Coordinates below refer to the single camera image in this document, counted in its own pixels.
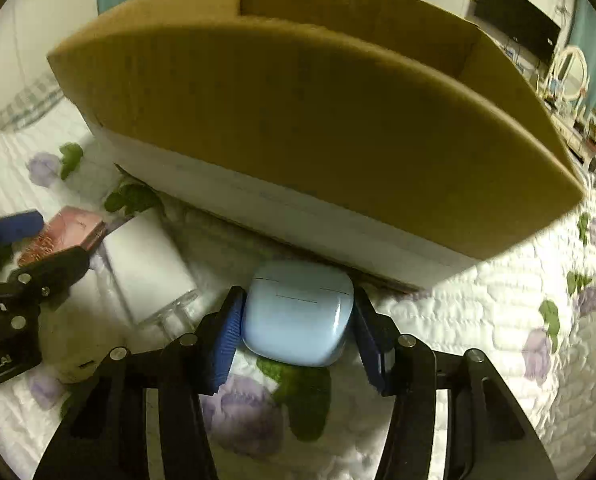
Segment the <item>red floral card box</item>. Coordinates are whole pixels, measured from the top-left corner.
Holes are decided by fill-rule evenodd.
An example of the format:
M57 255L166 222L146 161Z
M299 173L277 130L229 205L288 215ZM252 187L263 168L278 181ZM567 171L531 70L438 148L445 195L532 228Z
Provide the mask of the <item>red floral card box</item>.
M99 214L63 207L22 250L17 265L27 266L75 246L92 252L105 235L106 223Z

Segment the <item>white rectangular box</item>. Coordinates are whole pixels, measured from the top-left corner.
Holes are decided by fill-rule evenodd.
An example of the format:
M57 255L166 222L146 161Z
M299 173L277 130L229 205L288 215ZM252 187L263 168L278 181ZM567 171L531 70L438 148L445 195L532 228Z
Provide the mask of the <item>white rectangular box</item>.
M147 209L104 237L104 250L130 320L145 325L196 289L160 219Z

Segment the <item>light blue earbuds case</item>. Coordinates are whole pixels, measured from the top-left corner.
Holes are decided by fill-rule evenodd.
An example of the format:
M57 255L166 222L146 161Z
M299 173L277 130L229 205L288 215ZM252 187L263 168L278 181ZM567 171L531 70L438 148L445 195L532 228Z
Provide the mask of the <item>light blue earbuds case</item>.
M243 309L243 342L258 356L327 367L341 356L353 308L349 275L332 266L273 260L253 275Z

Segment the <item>grey checked bed sheet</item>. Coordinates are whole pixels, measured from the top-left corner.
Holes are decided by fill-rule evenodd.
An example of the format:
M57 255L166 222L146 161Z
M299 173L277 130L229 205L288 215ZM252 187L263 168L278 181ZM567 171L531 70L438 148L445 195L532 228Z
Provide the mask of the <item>grey checked bed sheet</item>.
M62 99L60 84L55 75L46 70L0 110L0 132L15 133L32 126Z

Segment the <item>white dressing table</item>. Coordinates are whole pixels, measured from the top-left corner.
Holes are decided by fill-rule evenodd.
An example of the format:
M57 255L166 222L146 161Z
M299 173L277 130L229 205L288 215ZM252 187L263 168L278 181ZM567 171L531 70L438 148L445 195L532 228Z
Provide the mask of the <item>white dressing table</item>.
M543 104L569 153L574 159L596 177L596 123L579 119L570 102L558 100L549 94Z

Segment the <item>brown cardboard box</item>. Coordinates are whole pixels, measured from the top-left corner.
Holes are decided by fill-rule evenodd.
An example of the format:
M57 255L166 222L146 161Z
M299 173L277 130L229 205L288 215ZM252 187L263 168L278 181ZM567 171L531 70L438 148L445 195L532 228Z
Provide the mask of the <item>brown cardboard box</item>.
M476 25L420 0L126 0L48 54L133 177L429 287L583 199L548 113Z

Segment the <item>white oval vanity mirror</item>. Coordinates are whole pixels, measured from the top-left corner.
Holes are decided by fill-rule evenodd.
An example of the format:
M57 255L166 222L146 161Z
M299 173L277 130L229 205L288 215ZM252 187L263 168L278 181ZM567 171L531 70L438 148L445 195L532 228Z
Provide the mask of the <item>white oval vanity mirror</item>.
M555 55L548 70L548 94L567 102L578 100L589 82L589 67L583 50L567 46Z

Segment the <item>black wall television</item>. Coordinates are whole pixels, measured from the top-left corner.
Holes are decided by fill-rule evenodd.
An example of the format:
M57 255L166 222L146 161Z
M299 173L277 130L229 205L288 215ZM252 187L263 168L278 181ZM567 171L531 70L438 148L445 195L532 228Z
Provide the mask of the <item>black wall television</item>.
M548 65L556 48L560 26L529 0L477 0L474 11Z

